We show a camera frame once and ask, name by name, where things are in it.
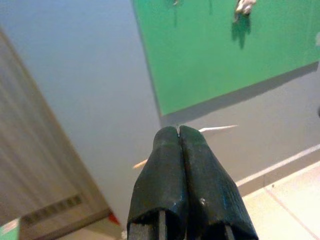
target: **floor tile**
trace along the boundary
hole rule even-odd
[[[243,201],[260,240],[315,240],[264,189]]]
[[[320,166],[280,180],[267,189],[320,239]]]

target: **gray wall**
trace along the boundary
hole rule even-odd
[[[206,138],[235,181],[320,142],[312,64],[159,116],[130,0],[3,0],[0,25],[124,226],[132,166],[162,126],[238,124]]]

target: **green bulletin board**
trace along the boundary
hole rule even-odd
[[[320,0],[133,0],[163,115],[316,62]]]

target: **red object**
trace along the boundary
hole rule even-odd
[[[118,222],[118,219],[115,217],[115,215],[113,213],[110,213],[108,216],[109,220],[111,222],[113,222],[114,224],[120,225],[120,223]]]

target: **air vent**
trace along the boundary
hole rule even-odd
[[[54,217],[58,214],[65,213],[69,209],[72,209],[82,203],[81,195],[76,195],[64,199],[62,201],[56,202],[52,205],[41,208],[37,211],[34,211],[22,218],[27,225],[31,226],[37,224],[41,221],[44,221],[48,218]]]

